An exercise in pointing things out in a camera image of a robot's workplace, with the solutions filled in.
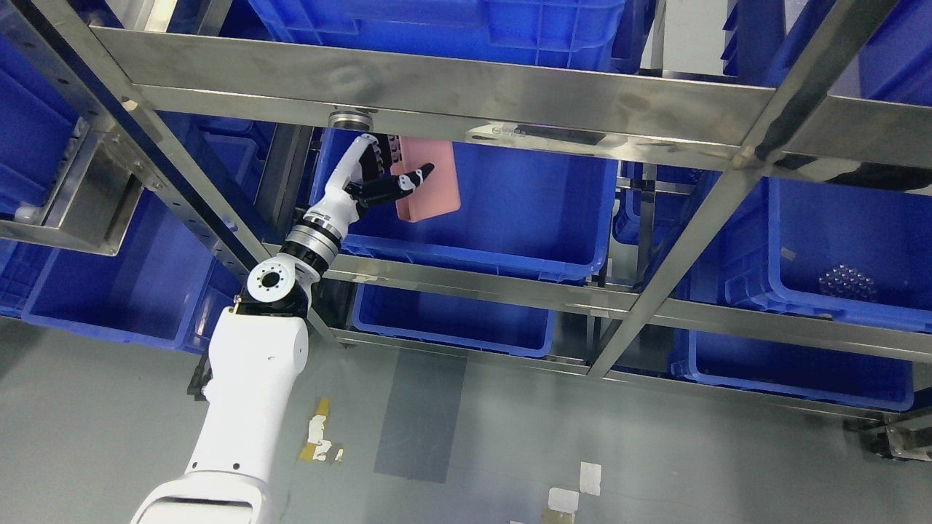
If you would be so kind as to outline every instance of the storage rack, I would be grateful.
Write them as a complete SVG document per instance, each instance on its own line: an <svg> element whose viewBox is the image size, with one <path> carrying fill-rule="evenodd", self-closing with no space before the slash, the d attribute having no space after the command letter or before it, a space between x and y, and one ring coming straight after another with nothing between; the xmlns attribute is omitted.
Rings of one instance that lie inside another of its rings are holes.
<svg viewBox="0 0 932 524"><path fill-rule="evenodd" d="M277 246L264 241L288 228L314 126L362 125L376 132L576 153L583 145L573 142L573 133L590 131L605 138L586 145L587 155L723 172L655 276L640 287L613 282L604 269L587 285L570 286L340 255L309 316L326 342L467 355L660 391L780 405L864 427L888 424L888 431L923 413L928 391L917 394L914 413L897 414L615 366L647 324L932 363L928 334L670 298L763 176L825 182L858 165L878 171L908 166L932 174L932 108L827 94L896 0L838 0L777 89L662 72L613 75L212 36L229 4L206 3L199 34L166 34L120 29L103 0L0 0L0 29L57 82L91 129L118 148L126 169L241 278L275 252ZM663 12L661 2L660 26ZM456 91L431 89L437 78ZM225 199L157 110L279 122L258 204ZM546 128L551 138L529 137L519 124ZM480 128L496 130L500 138L475 134ZM619 187L632 184L619 181ZM645 201L652 191L689 191L651 180L639 188ZM932 186L912 192L932 195ZM642 218L649 233L649 206ZM649 259L647 237L638 257L641 275ZM345 328L341 319L349 299L334 284L339 281L576 313L590 322L585 339L555 344L544 359L386 338ZM602 319L608 320L606 329Z"/></svg>

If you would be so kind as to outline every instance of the blue crate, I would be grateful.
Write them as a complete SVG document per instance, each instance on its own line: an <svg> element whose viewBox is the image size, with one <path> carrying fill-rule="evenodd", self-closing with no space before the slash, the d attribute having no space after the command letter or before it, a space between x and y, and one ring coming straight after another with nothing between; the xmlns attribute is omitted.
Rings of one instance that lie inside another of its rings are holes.
<svg viewBox="0 0 932 524"><path fill-rule="evenodd" d="M754 310L932 332L932 202L918 195L769 178L722 231L721 298ZM877 303L824 296L841 264Z"/></svg>
<svg viewBox="0 0 932 524"><path fill-rule="evenodd" d="M0 35L0 214L46 203L76 122L61 95Z"/></svg>
<svg viewBox="0 0 932 524"><path fill-rule="evenodd" d="M643 164L625 162L622 176L640 180ZM657 166L657 180L672 184L694 185L705 174L703 170ZM656 193L653 209L653 245L658 246L666 238L671 228L681 220L686 195ZM618 213L615 215L612 235L616 241L637 245L640 234L640 191L626 190L621 199Z"/></svg>
<svg viewBox="0 0 932 524"><path fill-rule="evenodd" d="M0 316L20 318L51 248L0 240Z"/></svg>
<svg viewBox="0 0 932 524"><path fill-rule="evenodd" d="M52 252L22 320L84 337L199 352L239 289L197 237L145 193L117 256Z"/></svg>
<svg viewBox="0 0 932 524"><path fill-rule="evenodd" d="M678 298L717 300L719 242L679 284ZM678 329L669 363L673 376L702 384L897 411L913 401L912 363L870 355Z"/></svg>
<svg viewBox="0 0 932 524"><path fill-rule="evenodd" d="M323 189L355 131L328 130L311 189ZM426 266L551 282L579 281L605 262L614 160L454 144L461 207L415 224L391 205L349 227L343 251Z"/></svg>
<svg viewBox="0 0 932 524"><path fill-rule="evenodd" d="M615 42L611 46L611 70L614 73L636 73L641 55L651 33L656 0L626 0L622 20L618 24Z"/></svg>
<svg viewBox="0 0 932 524"><path fill-rule="evenodd" d="M185 113L162 111L159 116L222 194L229 200L241 194L255 201L263 166L252 136L207 132L199 125L199 117Z"/></svg>
<svg viewBox="0 0 932 524"><path fill-rule="evenodd" d="M282 42L606 71L624 0L250 0Z"/></svg>
<svg viewBox="0 0 932 524"><path fill-rule="evenodd" d="M767 69L784 42L783 0L738 0L723 29L731 32L721 59L725 75L763 85Z"/></svg>
<svg viewBox="0 0 932 524"><path fill-rule="evenodd" d="M783 37L784 0L742 0L726 30L725 74L744 84L775 87L786 78L834 0L809 0ZM744 14L744 23L735 18ZM932 0L901 0L858 55L861 96L932 105Z"/></svg>
<svg viewBox="0 0 932 524"><path fill-rule="evenodd" d="M861 93L932 105L932 0L900 0L860 53Z"/></svg>
<svg viewBox="0 0 932 524"><path fill-rule="evenodd" d="M268 148L272 144L275 134L275 124L272 122L256 122L242 118L232 117L205 117L195 118L201 131L212 135L248 138L255 143L256 155L260 160L268 157Z"/></svg>
<svg viewBox="0 0 932 524"><path fill-rule="evenodd" d="M213 149L233 180L240 186L246 196L255 200L262 181L262 162L259 160L259 146L249 137L224 136L204 133L204 140Z"/></svg>
<svg viewBox="0 0 932 524"><path fill-rule="evenodd" d="M513 304L360 285L356 328L389 337L543 357L553 344L555 313Z"/></svg>

